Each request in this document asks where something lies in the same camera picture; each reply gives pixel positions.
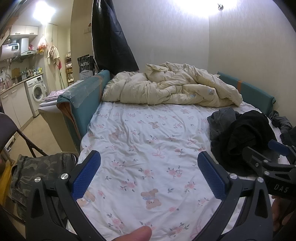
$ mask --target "range hood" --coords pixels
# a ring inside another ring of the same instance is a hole
[[[20,52],[20,56],[29,56],[37,53],[35,50],[29,50],[29,38],[20,39]]]

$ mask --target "kitchen cabinet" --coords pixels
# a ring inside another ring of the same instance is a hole
[[[24,84],[17,85],[11,89],[11,101],[17,119],[22,127],[33,116]]]
[[[10,31],[10,38],[21,39],[29,38],[32,41],[38,35],[38,27],[25,25],[12,25]]]
[[[38,27],[26,26],[25,34],[26,35],[38,35]]]
[[[23,83],[1,94],[0,99],[5,114],[18,128],[23,127],[33,117]]]
[[[25,35],[26,26],[24,25],[12,25],[10,35]]]
[[[4,112],[6,115],[10,117],[10,119],[13,120],[13,122],[16,124],[18,129],[20,129],[20,124],[17,120],[17,116],[15,114],[15,110],[12,105],[11,96],[9,95],[8,91],[4,94],[0,95],[2,107],[4,109]]]

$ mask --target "hanging cloth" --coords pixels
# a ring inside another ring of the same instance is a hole
[[[50,64],[50,59],[52,60],[53,64],[59,64],[59,51],[57,50],[57,47],[51,46],[47,53],[47,62]]]
[[[100,70],[116,75],[139,67],[117,20],[112,0],[94,0],[91,32],[94,58]]]

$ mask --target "floral bedsheet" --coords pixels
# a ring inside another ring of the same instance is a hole
[[[256,110],[245,102],[233,108]],[[197,166],[201,151],[213,157],[207,117],[217,110],[102,103],[82,139],[79,163],[91,150],[100,152],[102,162],[78,203],[107,241],[143,225],[152,229],[151,241],[192,240],[201,231],[220,204]],[[273,130],[279,140],[279,129]]]

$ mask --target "camouflage fabric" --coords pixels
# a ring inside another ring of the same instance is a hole
[[[76,160],[77,158],[71,153],[37,158],[19,155],[17,164],[12,169],[10,193],[21,219],[25,220],[28,196],[35,178],[56,180],[63,173],[70,173],[77,163]]]

